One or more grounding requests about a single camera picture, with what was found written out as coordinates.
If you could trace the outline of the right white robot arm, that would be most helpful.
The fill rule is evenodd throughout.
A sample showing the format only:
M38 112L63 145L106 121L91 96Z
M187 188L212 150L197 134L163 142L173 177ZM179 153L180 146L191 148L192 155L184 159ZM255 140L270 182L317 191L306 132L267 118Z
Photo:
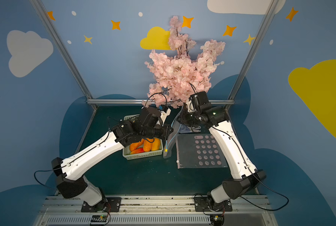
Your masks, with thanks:
M225 108L212 106L206 92L190 95L178 121L189 127L205 125L228 163L232 178L207 194L212 210L219 210L223 202L246 194L266 179L265 171L257 169L243 150Z

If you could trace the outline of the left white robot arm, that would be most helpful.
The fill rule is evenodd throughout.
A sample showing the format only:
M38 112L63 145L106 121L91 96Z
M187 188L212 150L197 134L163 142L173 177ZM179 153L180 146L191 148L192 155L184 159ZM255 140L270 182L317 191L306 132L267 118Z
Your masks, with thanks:
M174 131L165 124L171 109L143 107L135 120L123 120L110 128L99 140L79 153L62 159L55 158L51 164L56 175L56 187L65 199L79 198L84 206L94 211L104 211L107 204L102 189L94 186L85 173L109 155L141 140L152 138L166 141Z

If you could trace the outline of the clear blue-zip bag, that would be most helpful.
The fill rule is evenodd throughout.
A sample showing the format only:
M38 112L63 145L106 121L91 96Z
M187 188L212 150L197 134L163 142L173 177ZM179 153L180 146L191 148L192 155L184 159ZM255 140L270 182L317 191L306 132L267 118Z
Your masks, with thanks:
M180 117L181 113L183 111L183 108L181 108L181 110L179 111L179 113L175 116L174 120L171 123L171 127L173 129L173 132L169 135L165 146L164 146L164 150L163 150L163 158L169 158L172 155L172 148L173 145L175 144L177 135L179 133L179 130L181 128L181 123L178 121L178 118Z

